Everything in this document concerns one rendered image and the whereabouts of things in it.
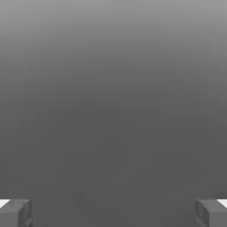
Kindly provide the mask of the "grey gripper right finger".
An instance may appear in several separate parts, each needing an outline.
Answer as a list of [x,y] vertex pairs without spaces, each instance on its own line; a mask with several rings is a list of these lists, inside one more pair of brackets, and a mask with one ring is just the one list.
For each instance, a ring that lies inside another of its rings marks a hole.
[[197,227],[227,227],[227,199],[195,201]]

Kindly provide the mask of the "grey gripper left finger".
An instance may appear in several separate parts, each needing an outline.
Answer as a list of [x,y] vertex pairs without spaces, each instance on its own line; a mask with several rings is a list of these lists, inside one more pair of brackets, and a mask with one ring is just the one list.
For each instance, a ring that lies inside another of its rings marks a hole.
[[32,200],[0,199],[0,227],[33,227]]

